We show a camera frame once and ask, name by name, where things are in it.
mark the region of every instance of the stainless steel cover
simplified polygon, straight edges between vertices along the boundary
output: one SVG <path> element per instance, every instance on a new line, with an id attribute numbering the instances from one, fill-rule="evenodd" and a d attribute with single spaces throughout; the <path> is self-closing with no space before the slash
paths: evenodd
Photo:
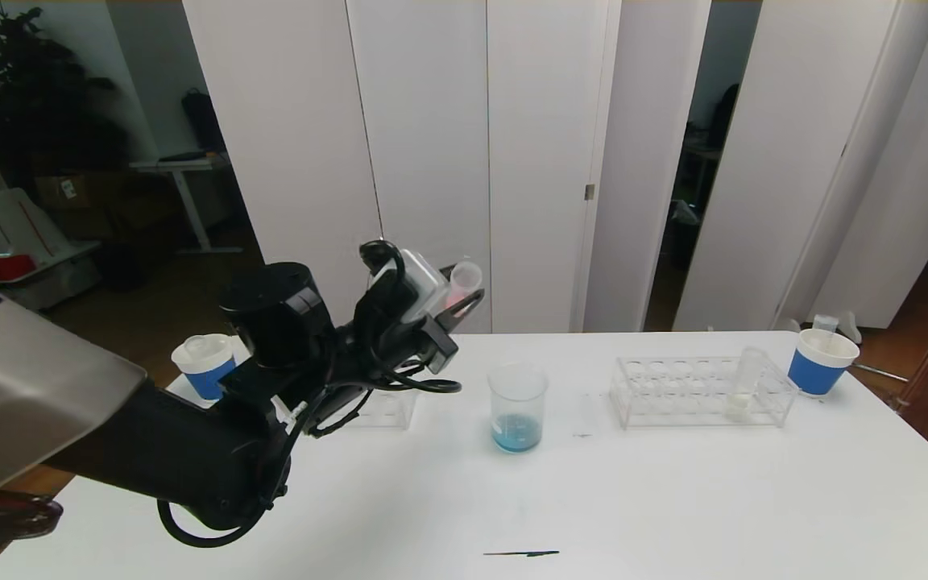
<path id="1" fill-rule="evenodd" d="M 102 425 L 146 377 L 0 296 L 0 485 Z"/>

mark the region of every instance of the potted plant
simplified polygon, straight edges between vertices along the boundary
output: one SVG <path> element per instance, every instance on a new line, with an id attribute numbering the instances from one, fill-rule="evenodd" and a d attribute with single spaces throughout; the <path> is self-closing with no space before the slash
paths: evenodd
<path id="1" fill-rule="evenodd" d="M 73 51 L 44 37 L 41 14 L 0 5 L 0 170 L 28 192 L 34 176 L 119 168 L 128 157 L 125 130 L 100 111 L 114 83 L 89 77 Z"/>

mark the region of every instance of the paper cup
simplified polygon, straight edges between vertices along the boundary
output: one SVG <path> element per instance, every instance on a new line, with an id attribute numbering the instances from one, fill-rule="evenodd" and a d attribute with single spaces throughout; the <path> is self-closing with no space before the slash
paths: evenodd
<path id="1" fill-rule="evenodd" d="M 203 399 L 221 399 L 218 381 L 235 370 L 235 356 L 228 339 L 225 334 L 197 334 L 170 353 L 174 366 Z"/>
<path id="2" fill-rule="evenodd" d="M 826 330 L 800 331 L 787 375 L 804 394 L 824 396 L 861 351 L 850 338 Z"/>

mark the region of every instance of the glass beaker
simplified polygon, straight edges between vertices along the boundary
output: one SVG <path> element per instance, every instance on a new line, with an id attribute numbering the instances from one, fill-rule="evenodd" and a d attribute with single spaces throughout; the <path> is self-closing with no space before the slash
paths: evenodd
<path id="1" fill-rule="evenodd" d="M 489 372 L 493 441 L 508 453 L 523 453 L 539 444 L 546 387 L 544 372 L 516 362 Z"/>

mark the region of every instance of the robotic arm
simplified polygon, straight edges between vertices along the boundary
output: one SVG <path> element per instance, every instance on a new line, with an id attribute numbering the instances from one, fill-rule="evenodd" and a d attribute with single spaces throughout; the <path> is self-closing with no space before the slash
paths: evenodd
<path id="1" fill-rule="evenodd" d="M 389 242 L 361 246 L 375 277 L 354 319 L 336 328 L 310 270 L 269 264 L 235 280 L 222 311 L 251 358 L 222 379 L 209 410 L 152 385 L 143 370 L 0 297 L 0 484 L 44 462 L 158 500 L 164 527 L 196 547 L 228 544 L 287 492 L 302 433 L 324 437 L 357 416 L 375 389 L 457 392 L 437 374 L 457 352 L 450 338 L 483 290 L 433 315 L 441 275 Z M 291 425 L 271 402 L 293 408 Z M 353 401 L 346 417 L 326 425 Z M 176 524 L 177 503 L 218 537 Z"/>

